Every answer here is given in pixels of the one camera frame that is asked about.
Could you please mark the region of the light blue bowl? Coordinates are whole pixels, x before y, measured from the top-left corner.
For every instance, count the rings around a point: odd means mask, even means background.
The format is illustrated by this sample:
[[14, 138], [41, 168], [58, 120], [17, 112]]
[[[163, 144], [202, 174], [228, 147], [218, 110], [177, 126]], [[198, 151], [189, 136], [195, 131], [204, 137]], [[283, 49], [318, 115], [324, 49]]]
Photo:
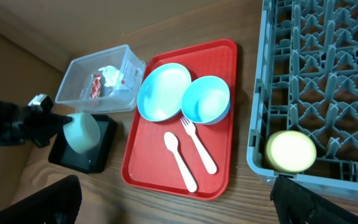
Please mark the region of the light blue bowl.
[[231, 106], [227, 83], [216, 76], [196, 79], [182, 97], [181, 112], [193, 123], [212, 125], [223, 120]]

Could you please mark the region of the white tissue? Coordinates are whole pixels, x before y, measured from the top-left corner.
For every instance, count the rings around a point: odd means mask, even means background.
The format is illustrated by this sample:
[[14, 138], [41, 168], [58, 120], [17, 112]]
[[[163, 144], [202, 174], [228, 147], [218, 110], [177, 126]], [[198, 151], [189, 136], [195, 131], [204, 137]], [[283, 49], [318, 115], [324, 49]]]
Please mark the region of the white tissue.
[[102, 72], [102, 76], [105, 79], [105, 87], [114, 87], [117, 85], [120, 71], [116, 67], [108, 65], [106, 67], [101, 67], [98, 70]]

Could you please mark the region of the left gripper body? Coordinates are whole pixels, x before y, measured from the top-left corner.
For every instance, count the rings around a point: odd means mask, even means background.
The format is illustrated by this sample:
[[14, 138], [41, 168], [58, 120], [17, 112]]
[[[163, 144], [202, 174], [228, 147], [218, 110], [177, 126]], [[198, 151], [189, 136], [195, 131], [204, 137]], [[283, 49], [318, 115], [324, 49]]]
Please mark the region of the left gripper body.
[[0, 147], [18, 146], [31, 140], [37, 147], [50, 144], [53, 136], [51, 110], [43, 112], [0, 100]]

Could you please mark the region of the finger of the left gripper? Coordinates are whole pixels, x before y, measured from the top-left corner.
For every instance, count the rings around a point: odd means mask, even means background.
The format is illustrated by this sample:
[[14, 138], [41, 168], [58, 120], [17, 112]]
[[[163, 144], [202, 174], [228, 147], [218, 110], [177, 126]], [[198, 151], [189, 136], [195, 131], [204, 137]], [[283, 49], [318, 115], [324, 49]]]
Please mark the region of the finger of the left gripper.
[[73, 121], [71, 116], [64, 116], [60, 114], [50, 114], [51, 123], [54, 126], [64, 126]]

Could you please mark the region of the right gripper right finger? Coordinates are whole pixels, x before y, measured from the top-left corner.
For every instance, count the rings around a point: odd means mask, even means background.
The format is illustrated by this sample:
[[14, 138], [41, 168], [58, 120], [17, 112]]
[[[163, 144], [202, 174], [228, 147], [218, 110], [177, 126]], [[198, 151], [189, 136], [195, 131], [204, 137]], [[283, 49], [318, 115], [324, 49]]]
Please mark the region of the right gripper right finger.
[[270, 200], [281, 224], [358, 224], [357, 215], [283, 176], [275, 179]]

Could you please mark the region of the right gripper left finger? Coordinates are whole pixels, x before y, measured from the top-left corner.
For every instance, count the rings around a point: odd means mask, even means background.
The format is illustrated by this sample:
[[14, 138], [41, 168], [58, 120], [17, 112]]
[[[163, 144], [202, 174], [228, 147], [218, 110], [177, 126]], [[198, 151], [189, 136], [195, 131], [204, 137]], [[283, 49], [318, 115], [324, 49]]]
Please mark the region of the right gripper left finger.
[[80, 211], [79, 178], [69, 175], [0, 211], [0, 223], [74, 223]]

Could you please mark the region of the green bowl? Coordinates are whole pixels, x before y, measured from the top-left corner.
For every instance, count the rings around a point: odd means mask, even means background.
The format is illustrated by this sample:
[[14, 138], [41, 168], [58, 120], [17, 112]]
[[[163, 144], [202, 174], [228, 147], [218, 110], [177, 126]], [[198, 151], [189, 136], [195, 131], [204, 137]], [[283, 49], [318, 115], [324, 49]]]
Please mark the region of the green bowl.
[[96, 120], [88, 113], [68, 114], [71, 122], [63, 126], [68, 145], [77, 153], [84, 154], [100, 142], [100, 130]]

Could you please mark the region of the red snack wrapper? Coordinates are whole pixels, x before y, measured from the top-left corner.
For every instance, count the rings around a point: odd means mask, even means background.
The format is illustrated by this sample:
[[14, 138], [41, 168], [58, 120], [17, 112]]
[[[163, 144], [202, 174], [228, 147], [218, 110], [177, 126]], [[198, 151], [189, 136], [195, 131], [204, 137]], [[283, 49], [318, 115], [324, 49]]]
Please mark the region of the red snack wrapper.
[[101, 75], [95, 74], [92, 75], [91, 81], [91, 93], [89, 94], [89, 98], [99, 98], [101, 93]]

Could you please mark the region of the yellow cup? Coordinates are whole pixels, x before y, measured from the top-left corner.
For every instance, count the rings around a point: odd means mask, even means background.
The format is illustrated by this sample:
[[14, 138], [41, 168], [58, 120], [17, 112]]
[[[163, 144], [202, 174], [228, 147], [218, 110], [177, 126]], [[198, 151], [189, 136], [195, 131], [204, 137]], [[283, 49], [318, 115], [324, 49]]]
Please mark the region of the yellow cup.
[[314, 142], [299, 131], [273, 133], [265, 147], [265, 160], [274, 170], [297, 174], [309, 169], [315, 162]]

